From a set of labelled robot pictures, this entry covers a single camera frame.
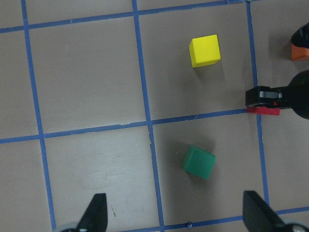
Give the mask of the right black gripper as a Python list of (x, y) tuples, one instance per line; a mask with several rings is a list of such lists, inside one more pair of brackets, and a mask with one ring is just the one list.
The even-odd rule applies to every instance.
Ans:
[[(309, 25), (301, 26), (291, 37), (291, 44), (309, 48)], [(309, 71), (297, 74), (285, 90), (290, 108), (304, 119), (309, 117)], [(266, 86), (254, 87), (245, 93), (246, 107), (276, 108), (282, 92)]]

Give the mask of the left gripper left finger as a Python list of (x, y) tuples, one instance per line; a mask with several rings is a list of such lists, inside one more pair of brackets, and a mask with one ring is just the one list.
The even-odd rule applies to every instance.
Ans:
[(107, 197), (105, 193), (93, 196), (77, 225), (78, 232), (105, 232), (107, 230)]

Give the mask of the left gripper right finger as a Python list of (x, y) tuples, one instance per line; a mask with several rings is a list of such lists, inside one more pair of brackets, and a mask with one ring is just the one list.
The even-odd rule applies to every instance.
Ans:
[(285, 223), (256, 191), (244, 191), (242, 205), (243, 223), (249, 232), (285, 231)]

